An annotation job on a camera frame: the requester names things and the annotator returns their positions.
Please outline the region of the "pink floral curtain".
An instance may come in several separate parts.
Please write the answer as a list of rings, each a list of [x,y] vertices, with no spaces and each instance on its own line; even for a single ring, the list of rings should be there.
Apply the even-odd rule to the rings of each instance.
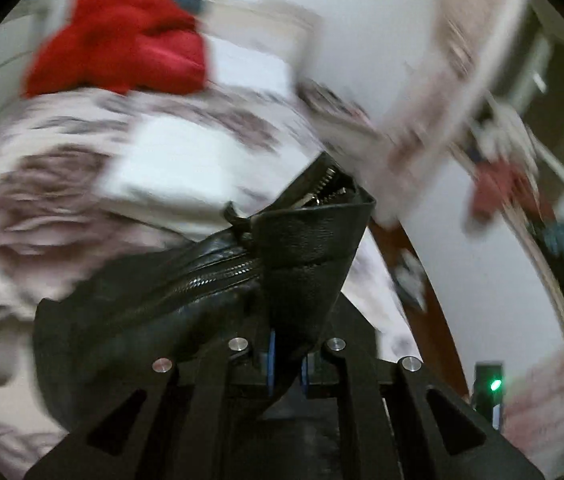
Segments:
[[[510,50],[527,0],[438,0],[434,35],[362,168],[373,219],[397,223],[475,112]]]

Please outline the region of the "white bedside nightstand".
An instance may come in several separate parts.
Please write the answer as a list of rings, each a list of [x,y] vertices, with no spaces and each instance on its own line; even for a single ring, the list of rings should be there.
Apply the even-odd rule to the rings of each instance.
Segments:
[[[300,82],[296,91],[317,136],[340,166],[367,183],[389,177],[388,137],[371,124],[359,106],[310,79]]]

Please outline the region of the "white pillow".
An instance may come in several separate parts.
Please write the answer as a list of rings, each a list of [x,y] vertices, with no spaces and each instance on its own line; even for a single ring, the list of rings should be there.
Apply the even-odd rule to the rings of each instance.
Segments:
[[[282,58],[240,47],[214,36],[205,36],[207,79],[213,84],[274,93],[294,94],[291,66]]]

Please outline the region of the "black leather jacket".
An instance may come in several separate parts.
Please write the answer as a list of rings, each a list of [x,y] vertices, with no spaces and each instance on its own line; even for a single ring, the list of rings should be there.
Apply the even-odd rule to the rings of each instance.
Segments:
[[[38,304],[32,348],[44,406],[65,429],[158,359],[190,360],[254,321],[271,399],[290,388],[335,307],[374,198],[328,154],[268,207],[197,243],[126,255]]]

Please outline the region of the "red garment on sill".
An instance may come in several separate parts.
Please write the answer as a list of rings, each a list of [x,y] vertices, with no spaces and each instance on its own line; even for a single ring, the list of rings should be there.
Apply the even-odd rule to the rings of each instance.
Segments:
[[[504,159],[481,162],[475,168],[472,217],[487,222],[506,207],[518,207],[532,221],[554,219],[552,206],[532,185],[520,166]]]

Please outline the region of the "red quilted duvet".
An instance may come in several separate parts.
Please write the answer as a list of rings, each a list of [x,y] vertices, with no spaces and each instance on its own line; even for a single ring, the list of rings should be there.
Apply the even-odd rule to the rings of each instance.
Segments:
[[[28,68],[28,98],[81,87],[184,96],[206,86],[205,41],[172,0],[74,0]]]

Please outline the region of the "white fluffy garment on sill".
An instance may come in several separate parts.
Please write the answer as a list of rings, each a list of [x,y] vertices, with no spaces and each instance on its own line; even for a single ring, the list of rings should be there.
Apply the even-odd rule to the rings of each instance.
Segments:
[[[537,171],[532,132],[507,102],[490,100],[490,117],[472,128],[477,147],[488,162],[504,160],[522,169]]]

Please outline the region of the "folded white towel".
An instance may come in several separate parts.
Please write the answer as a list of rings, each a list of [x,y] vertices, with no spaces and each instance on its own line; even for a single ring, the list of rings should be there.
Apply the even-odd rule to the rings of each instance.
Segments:
[[[232,134],[190,120],[156,116],[99,176],[94,190],[115,214],[198,242],[227,229],[224,207],[252,214],[288,177]]]

